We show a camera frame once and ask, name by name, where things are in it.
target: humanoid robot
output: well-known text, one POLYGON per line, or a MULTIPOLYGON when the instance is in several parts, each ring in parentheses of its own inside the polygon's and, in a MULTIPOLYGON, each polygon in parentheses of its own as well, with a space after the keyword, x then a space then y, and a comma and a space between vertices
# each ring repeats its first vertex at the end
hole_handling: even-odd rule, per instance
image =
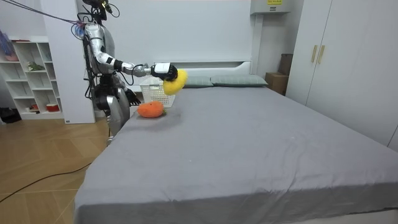
POLYGON ((117 76, 117 72, 123 72, 136 77, 152 75, 166 81, 174 81, 178 70, 169 63, 160 63, 149 67, 147 63, 135 65, 123 62, 114 57, 114 42, 110 32, 103 26, 102 21, 107 19, 106 12, 112 14, 113 10, 108 0, 83 0, 91 6, 91 12, 79 13, 92 17, 89 23, 85 23, 83 45, 85 48, 86 66, 88 72, 89 87, 92 91, 92 99, 98 109, 103 110, 112 132, 116 135, 130 118, 129 107, 141 102, 134 92, 126 87, 126 84, 117 76), (99 83, 95 86, 94 79, 99 77, 99 83))

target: orange plush toy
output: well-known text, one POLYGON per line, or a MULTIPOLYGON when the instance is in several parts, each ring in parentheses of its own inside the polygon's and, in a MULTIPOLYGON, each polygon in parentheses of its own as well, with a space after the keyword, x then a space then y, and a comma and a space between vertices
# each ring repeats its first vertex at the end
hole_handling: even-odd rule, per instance
POLYGON ((157 118, 165 113, 163 104, 159 101, 143 103, 138 106, 137 112, 145 118, 157 118))

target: black bag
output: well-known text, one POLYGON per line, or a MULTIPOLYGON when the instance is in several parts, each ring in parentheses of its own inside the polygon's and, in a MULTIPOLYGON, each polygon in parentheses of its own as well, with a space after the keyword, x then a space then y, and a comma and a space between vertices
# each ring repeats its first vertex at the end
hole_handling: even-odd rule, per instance
POLYGON ((0 108, 0 118, 3 122, 11 124, 21 120, 18 110, 10 108, 0 108))

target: label sticker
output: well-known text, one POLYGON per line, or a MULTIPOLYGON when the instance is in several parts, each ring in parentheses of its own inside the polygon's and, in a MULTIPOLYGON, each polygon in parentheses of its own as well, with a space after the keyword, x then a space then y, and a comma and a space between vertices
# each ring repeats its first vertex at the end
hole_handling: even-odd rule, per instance
POLYGON ((282 0, 267 0, 267 3, 270 5, 282 4, 282 0))

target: white headboard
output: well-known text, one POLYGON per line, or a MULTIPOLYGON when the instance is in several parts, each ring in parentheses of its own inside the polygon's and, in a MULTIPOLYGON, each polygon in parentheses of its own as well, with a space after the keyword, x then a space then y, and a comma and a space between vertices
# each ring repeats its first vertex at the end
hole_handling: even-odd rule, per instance
POLYGON ((189 76, 213 75, 249 75, 250 61, 210 61, 210 62, 171 62, 179 69, 187 71, 189 76))

